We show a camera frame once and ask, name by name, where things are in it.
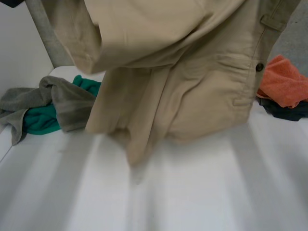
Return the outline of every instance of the teal towel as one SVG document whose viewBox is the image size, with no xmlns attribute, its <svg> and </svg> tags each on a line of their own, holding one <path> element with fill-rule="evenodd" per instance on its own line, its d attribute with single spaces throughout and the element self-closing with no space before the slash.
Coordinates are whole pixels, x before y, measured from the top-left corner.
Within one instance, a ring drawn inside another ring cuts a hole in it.
<svg viewBox="0 0 308 231">
<path fill-rule="evenodd" d="M 101 86 L 101 82 L 82 78 L 81 75 L 74 78 L 73 84 L 86 90 L 95 97 Z M 60 130 L 61 128 L 56 115 L 57 113 L 53 104 L 27 110 L 23 120 L 23 132 L 34 135 L 44 135 Z"/>
</svg>

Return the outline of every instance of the dark cloth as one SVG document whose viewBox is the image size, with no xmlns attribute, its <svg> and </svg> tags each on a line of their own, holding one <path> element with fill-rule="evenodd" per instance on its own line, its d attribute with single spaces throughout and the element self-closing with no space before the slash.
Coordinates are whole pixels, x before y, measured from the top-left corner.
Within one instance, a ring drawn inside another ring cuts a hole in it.
<svg viewBox="0 0 308 231">
<path fill-rule="evenodd" d="M 24 0 L 0 0 L 0 2 L 4 3 L 5 5 L 12 7 L 12 8 L 18 6 L 23 1 Z"/>
<path fill-rule="evenodd" d="M 275 118 L 299 121 L 301 118 L 308 117 L 308 102 L 301 101 L 295 108 L 289 108 L 280 107 L 279 104 L 272 100 L 259 97 L 257 97 L 257 101 L 267 113 L 272 114 Z"/>
</svg>

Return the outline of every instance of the beige trousers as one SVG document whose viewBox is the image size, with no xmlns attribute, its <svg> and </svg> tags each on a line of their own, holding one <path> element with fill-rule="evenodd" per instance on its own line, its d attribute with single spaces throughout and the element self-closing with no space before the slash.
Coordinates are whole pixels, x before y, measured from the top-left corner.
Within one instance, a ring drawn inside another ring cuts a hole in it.
<svg viewBox="0 0 308 231">
<path fill-rule="evenodd" d="M 245 123 L 269 52 L 300 0 L 43 0 L 85 73 L 107 70 L 86 129 L 131 165 L 164 137 Z"/>
</svg>

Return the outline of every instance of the orange towel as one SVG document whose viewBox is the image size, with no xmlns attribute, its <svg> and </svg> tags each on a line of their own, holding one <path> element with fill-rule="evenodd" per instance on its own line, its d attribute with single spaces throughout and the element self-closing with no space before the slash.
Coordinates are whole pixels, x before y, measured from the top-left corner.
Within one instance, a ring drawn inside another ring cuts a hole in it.
<svg viewBox="0 0 308 231">
<path fill-rule="evenodd" d="M 294 108 L 299 102 L 308 101 L 308 78 L 290 60 L 278 55 L 268 63 L 257 96 Z"/>
</svg>

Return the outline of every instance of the laundry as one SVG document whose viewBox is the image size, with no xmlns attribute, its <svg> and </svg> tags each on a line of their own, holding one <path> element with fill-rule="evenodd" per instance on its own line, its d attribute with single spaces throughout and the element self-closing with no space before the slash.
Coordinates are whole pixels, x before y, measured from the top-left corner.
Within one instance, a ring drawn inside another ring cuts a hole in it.
<svg viewBox="0 0 308 231">
<path fill-rule="evenodd" d="M 286 119 L 290 121 L 299 121 L 301 118 L 308 117 L 308 102 L 301 101 L 296 107 L 280 107 L 276 102 L 269 99 L 257 97 L 260 106 L 263 106 L 267 113 L 275 118 Z"/>
<path fill-rule="evenodd" d="M 183 143 L 245 123 L 299 2 L 42 0 L 75 65 L 107 70 L 86 130 L 124 143 L 132 166 L 164 137 Z"/>
<path fill-rule="evenodd" d="M 47 76 L 39 88 L 9 89 L 0 100 L 0 123 L 12 125 L 12 144 L 26 133 L 84 128 L 101 83 L 76 76 L 73 83 Z"/>
<path fill-rule="evenodd" d="M 257 96 L 295 108 L 301 101 L 308 101 L 308 78 L 290 60 L 278 55 L 268 63 Z"/>
<path fill-rule="evenodd" d="M 86 90 L 95 97 L 99 91 L 100 82 L 82 78 L 78 75 L 74 78 L 73 84 Z M 57 130 L 60 130 L 60 125 L 57 120 L 56 110 L 53 104 L 43 107 L 30 108 L 23 120 L 23 131 L 33 135 L 44 135 Z"/>
</svg>

